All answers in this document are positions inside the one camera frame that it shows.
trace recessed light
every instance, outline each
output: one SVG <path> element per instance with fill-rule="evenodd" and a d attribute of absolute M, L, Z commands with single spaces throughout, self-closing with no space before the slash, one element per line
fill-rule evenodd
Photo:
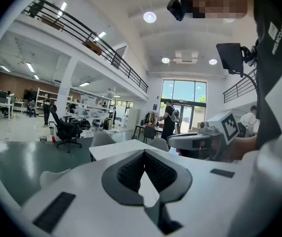
<path fill-rule="evenodd" d="M 146 23 L 154 23 L 156 21 L 156 15 L 152 11 L 148 11 L 143 15 L 143 19 Z"/>
<path fill-rule="evenodd" d="M 215 64 L 217 64 L 218 63 L 218 61 L 216 60 L 216 59 L 211 59 L 210 61 L 209 61 L 209 64 L 211 64 L 211 65 L 215 65 Z"/>
<path fill-rule="evenodd" d="M 85 82 L 85 83 L 82 83 L 80 86 L 83 87 L 83 86 L 87 86 L 89 84 L 90 84 L 89 82 Z"/>
<path fill-rule="evenodd" d="M 67 5 L 68 4 L 66 2 L 63 2 L 62 6 L 60 8 L 61 11 L 58 12 L 58 18 L 60 18 L 62 16 L 62 11 L 64 11 L 66 9 Z"/>
<path fill-rule="evenodd" d="M 224 18 L 223 20 L 227 23 L 232 23 L 235 20 L 235 18 Z"/>
<path fill-rule="evenodd" d="M 163 63 L 169 63 L 170 60 L 169 60 L 169 58 L 166 58 L 166 57 L 165 57 L 165 58 L 162 59 L 162 62 L 163 62 Z"/>
<path fill-rule="evenodd" d="M 6 70 L 7 72 L 10 72 L 10 70 L 8 70 L 6 67 L 4 66 L 0 66 L 1 68 L 3 68 L 4 70 Z"/>
<path fill-rule="evenodd" d="M 31 65 L 29 62 L 27 62 L 26 65 L 27 65 L 27 67 L 29 68 L 29 70 L 30 70 L 31 72 L 33 72 L 33 73 L 35 72 L 34 69 L 33 69 L 33 67 L 32 67 L 32 65 Z"/>
<path fill-rule="evenodd" d="M 102 32 L 102 33 L 99 34 L 98 37 L 96 37 L 94 40 L 95 40 L 95 41 L 99 41 L 99 39 L 102 38 L 102 37 L 105 36 L 105 35 L 106 35 L 106 33 L 105 33 L 105 32 Z"/>

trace black metal railing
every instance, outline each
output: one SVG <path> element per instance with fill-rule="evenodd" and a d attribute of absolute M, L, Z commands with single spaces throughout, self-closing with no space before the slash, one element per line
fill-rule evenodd
<path fill-rule="evenodd" d="M 147 84 L 130 65 L 103 39 L 99 38 L 96 41 L 95 39 L 98 38 L 97 33 L 70 14 L 61 11 L 59 7 L 46 0 L 35 0 L 23 10 L 23 13 L 33 18 L 39 18 L 45 24 L 80 41 L 90 50 L 104 57 L 112 66 L 136 83 L 139 88 L 147 92 Z"/>
<path fill-rule="evenodd" d="M 257 70 L 253 69 L 248 75 L 254 81 L 256 81 L 256 73 Z M 251 80 L 248 79 L 247 77 L 243 77 L 242 80 L 240 80 L 237 84 L 233 85 L 231 88 L 229 88 L 227 91 L 223 93 L 224 102 L 227 103 L 233 99 L 245 95 L 246 93 L 249 93 L 252 90 L 255 90 L 255 87 L 251 82 Z"/>

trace floor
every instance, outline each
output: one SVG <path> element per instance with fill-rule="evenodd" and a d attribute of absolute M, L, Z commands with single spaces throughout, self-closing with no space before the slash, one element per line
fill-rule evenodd
<path fill-rule="evenodd" d="M 40 136 L 46 136 L 47 141 L 52 141 L 52 135 L 48 127 L 42 127 L 43 117 L 28 117 L 26 113 L 14 111 L 14 118 L 8 120 L 0 115 L 0 140 L 6 141 L 39 141 Z M 115 125 L 113 132 L 122 132 L 126 129 Z M 94 133 L 90 130 L 84 130 L 81 137 L 91 138 Z"/>
<path fill-rule="evenodd" d="M 44 128 L 38 128 L 37 124 L 42 122 L 38 122 L 36 118 L 31 120 L 36 126 L 35 129 L 41 133 Z M 127 141 L 131 140 L 133 132 L 124 131 L 113 134 L 112 137 L 116 142 Z M 0 140 L 0 179 L 11 196 L 22 205 L 40 190 L 39 178 L 42 172 L 60 172 L 91 161 L 88 148 L 92 138 L 82 138 L 78 142 L 82 143 L 82 149 L 78 145 L 71 145 L 71 153 L 68 154 L 66 146 L 61 145 L 57 149 L 55 144 L 49 141 Z"/>

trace wooden wall panel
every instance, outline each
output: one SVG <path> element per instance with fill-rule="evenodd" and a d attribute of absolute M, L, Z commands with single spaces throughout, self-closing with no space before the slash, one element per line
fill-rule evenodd
<path fill-rule="evenodd" d="M 0 90 L 9 90 L 11 93 L 14 93 L 17 98 L 24 97 L 25 89 L 38 91 L 38 88 L 54 93 L 58 93 L 59 91 L 59 88 L 53 85 L 0 72 Z M 73 96 L 72 99 L 81 99 L 81 95 L 77 92 L 70 91 L 69 96 Z"/>

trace white pillar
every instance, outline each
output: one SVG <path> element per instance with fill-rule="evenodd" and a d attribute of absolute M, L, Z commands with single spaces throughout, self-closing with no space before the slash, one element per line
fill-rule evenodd
<path fill-rule="evenodd" d="M 71 78 L 76 64 L 77 59 L 71 57 L 60 84 L 57 99 L 57 115 L 59 118 L 62 118 L 66 114 L 66 105 L 71 87 Z"/>

